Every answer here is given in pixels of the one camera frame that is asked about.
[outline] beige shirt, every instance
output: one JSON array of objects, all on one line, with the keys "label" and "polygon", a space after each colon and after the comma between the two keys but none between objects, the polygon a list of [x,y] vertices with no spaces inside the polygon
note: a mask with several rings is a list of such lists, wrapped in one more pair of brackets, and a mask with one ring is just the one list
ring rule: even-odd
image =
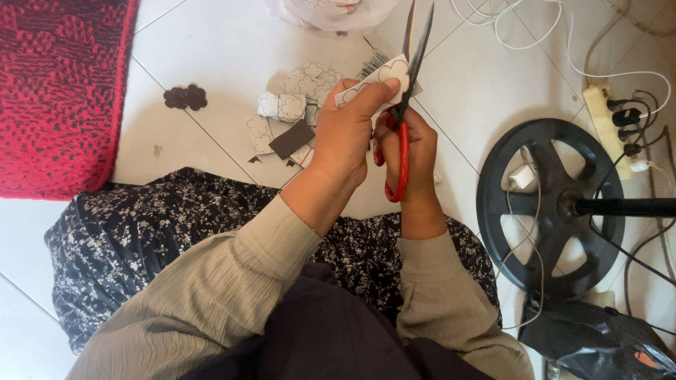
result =
[{"label": "beige shirt", "polygon": [[[321,238],[277,196],[241,230],[205,239],[167,266],[91,337],[69,379],[175,379],[253,334]],[[496,380],[533,379],[521,344],[460,263],[447,232],[400,239],[404,343],[428,337]]]}]

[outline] red and black rug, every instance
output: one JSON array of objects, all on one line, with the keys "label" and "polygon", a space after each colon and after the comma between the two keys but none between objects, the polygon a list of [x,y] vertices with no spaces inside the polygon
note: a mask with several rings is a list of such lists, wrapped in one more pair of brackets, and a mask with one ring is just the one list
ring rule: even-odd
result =
[{"label": "red and black rug", "polygon": [[0,197],[67,200],[115,164],[139,0],[0,0]]}]

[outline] black fan stand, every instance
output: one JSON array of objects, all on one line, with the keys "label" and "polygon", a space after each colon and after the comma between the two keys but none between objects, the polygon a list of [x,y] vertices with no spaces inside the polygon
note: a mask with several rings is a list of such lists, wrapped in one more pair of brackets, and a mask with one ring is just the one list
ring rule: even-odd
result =
[{"label": "black fan stand", "polygon": [[[577,179],[566,173],[552,145],[554,140],[570,145],[585,159]],[[545,293],[549,297],[569,298],[586,292],[603,279],[615,262],[619,251],[590,229],[592,215],[603,215],[601,232],[617,245],[622,244],[625,216],[676,216],[676,199],[673,198],[624,199],[612,160],[582,128],[559,119],[532,120],[514,127],[495,144],[479,177],[479,229],[486,249],[497,265],[511,250],[500,224],[501,216],[509,215],[506,192],[501,188],[502,177],[507,164],[522,146],[530,151],[541,183],[537,248],[544,264]],[[603,199],[593,199],[602,181]],[[514,215],[535,216],[537,192],[512,192],[510,203]],[[578,238],[587,261],[572,273],[553,277],[552,271],[571,237]],[[502,271],[521,289],[540,290],[540,263],[536,255],[531,255],[526,265],[512,255]]]}]

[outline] person's left hand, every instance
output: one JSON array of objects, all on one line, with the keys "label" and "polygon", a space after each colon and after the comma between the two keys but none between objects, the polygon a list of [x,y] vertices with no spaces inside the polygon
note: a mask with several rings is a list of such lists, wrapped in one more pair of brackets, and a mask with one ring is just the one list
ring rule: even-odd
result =
[{"label": "person's left hand", "polygon": [[400,87],[396,78],[373,82],[344,108],[336,107],[334,95],[358,83],[354,79],[340,80],[327,96],[317,118],[314,156],[308,168],[320,168],[354,189],[366,179],[371,118],[381,105],[397,95]]}]

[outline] floral skirt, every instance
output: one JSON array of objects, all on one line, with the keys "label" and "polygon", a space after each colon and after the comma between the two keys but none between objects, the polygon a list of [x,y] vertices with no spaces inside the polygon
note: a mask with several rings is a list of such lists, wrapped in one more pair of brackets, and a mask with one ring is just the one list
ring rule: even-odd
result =
[{"label": "floral skirt", "polygon": [[[147,185],[76,195],[45,234],[52,300],[73,352],[82,352],[101,324],[193,244],[240,229],[279,191],[183,168]],[[340,217],[312,257],[330,264],[340,286],[392,323],[403,304],[400,216]],[[464,224],[448,216],[446,222],[462,264],[499,313],[486,250]]]}]

